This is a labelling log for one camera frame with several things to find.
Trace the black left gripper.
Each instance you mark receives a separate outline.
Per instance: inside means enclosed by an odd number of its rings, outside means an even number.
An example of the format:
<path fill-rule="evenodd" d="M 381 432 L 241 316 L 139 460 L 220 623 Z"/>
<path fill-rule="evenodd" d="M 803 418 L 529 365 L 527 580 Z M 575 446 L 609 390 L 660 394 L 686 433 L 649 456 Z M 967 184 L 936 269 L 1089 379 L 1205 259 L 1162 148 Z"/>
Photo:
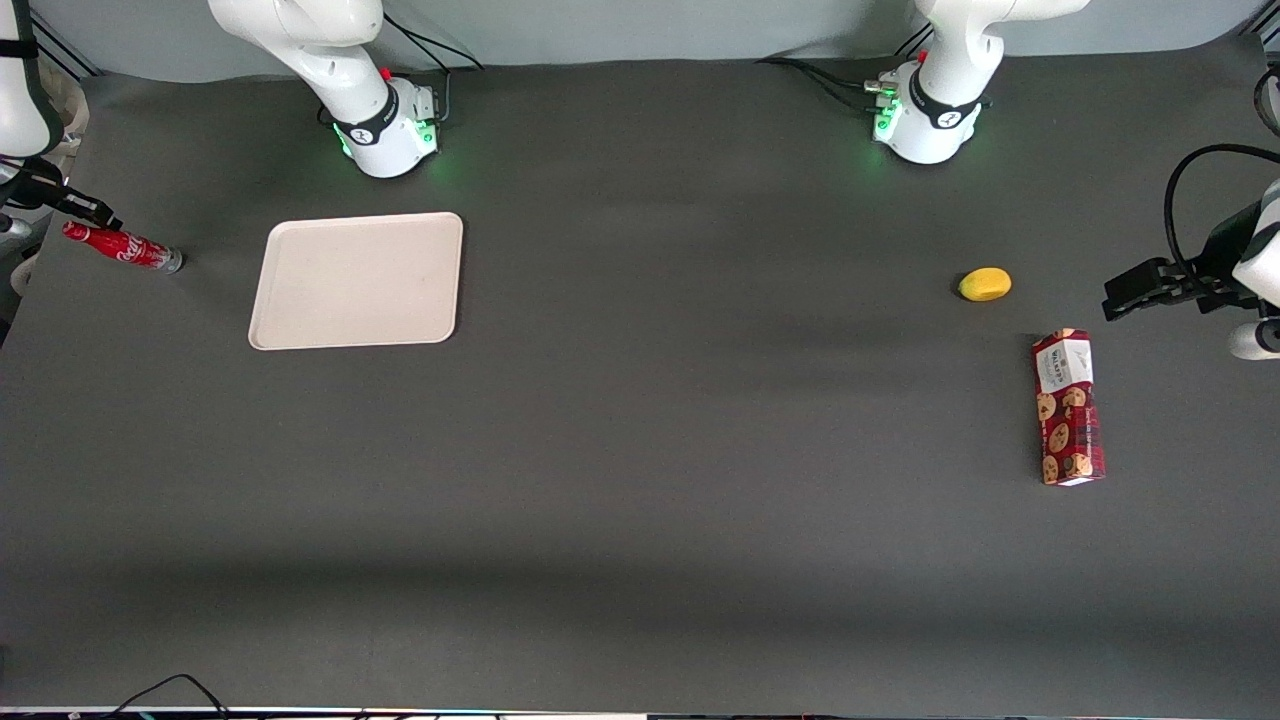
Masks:
<path fill-rule="evenodd" d="M 1187 264 L 1193 281 L 1181 282 L 1178 266 L 1166 258 L 1147 259 L 1106 281 L 1105 320 L 1116 322 L 1137 310 L 1193 300 L 1201 314 L 1225 307 L 1263 314 L 1265 302 L 1233 274 L 1253 238 L 1261 205 L 1254 201 L 1210 232 L 1202 251 Z"/>

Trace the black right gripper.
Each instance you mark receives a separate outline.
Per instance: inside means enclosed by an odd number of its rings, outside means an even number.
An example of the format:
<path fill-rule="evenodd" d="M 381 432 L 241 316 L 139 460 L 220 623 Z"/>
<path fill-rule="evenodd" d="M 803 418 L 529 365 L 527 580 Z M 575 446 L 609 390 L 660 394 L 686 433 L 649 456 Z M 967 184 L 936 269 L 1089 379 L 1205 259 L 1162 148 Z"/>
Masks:
<path fill-rule="evenodd" d="M 50 208 L 90 225 L 120 231 L 122 220 L 102 200 L 84 193 L 67 193 L 61 170 L 42 158 L 1 158 L 1 202 L 4 208 L 40 210 Z"/>

